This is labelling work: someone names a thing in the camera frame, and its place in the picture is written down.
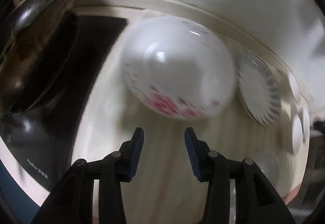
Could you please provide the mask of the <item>plain white bowl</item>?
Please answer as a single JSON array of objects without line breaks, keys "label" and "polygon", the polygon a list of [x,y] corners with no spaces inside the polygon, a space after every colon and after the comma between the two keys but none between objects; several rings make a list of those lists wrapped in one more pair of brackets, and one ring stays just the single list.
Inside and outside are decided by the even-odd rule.
[{"label": "plain white bowl", "polygon": [[292,118],[291,147],[292,153],[296,154],[303,144],[303,130],[299,116],[295,114]]}]

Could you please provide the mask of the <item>white plate blue stripes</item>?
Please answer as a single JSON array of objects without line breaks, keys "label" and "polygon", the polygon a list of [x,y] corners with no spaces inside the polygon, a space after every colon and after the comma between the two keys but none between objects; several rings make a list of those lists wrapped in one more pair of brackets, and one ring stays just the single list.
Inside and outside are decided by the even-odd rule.
[{"label": "white plate blue stripes", "polygon": [[265,62],[252,53],[240,54],[237,82],[241,100],[249,115],[261,125],[275,124],[280,116],[280,89]]}]

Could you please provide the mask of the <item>blue cabinet front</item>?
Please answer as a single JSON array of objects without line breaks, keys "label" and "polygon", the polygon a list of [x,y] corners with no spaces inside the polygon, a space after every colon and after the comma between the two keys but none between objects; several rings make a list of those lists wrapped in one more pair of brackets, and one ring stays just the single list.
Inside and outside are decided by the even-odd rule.
[{"label": "blue cabinet front", "polygon": [[1,195],[21,223],[32,223],[39,206],[18,186],[1,163]]}]

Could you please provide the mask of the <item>black induction cooktop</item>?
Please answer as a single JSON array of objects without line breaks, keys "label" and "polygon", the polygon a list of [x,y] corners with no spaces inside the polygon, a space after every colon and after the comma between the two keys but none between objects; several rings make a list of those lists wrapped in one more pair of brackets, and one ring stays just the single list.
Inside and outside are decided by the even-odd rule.
[{"label": "black induction cooktop", "polygon": [[124,18],[67,13],[37,62],[27,92],[1,119],[18,164],[51,191],[70,167],[90,92]]}]

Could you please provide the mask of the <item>white bowl blue rim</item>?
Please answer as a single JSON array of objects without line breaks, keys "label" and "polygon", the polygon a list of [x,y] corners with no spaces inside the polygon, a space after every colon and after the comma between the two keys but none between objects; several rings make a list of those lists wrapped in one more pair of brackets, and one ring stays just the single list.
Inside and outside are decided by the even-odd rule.
[{"label": "white bowl blue rim", "polygon": [[310,113],[308,107],[304,106],[301,111],[302,128],[303,128],[303,142],[307,142],[310,137]]}]

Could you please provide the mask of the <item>white bowl dark rim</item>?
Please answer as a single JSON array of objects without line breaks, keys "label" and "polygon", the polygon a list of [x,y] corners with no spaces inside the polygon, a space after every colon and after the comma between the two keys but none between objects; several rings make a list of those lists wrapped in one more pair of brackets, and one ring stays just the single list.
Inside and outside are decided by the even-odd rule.
[{"label": "white bowl dark rim", "polygon": [[293,75],[293,73],[291,71],[287,71],[286,75],[287,75],[287,79],[288,79],[288,83],[289,83],[291,93],[292,93],[295,101],[297,103],[300,103],[301,95],[300,95],[298,82],[297,82],[295,76]]}]

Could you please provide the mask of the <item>black frying pan with food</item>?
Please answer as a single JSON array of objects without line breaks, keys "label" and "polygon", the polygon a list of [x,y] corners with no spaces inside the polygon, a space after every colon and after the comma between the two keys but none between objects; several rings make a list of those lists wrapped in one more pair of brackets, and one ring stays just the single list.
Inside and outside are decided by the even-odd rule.
[{"label": "black frying pan with food", "polygon": [[1,115],[14,106],[75,0],[22,0],[1,24]]}]

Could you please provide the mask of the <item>white plate pink flowers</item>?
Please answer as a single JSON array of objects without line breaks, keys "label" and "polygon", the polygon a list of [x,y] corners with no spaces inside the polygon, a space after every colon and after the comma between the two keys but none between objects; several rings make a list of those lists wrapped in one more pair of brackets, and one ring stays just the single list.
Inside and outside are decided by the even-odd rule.
[{"label": "white plate pink flowers", "polygon": [[230,50],[210,29],[185,18],[162,16],[131,25],[121,68],[141,103],[179,120],[214,116],[235,94]]}]

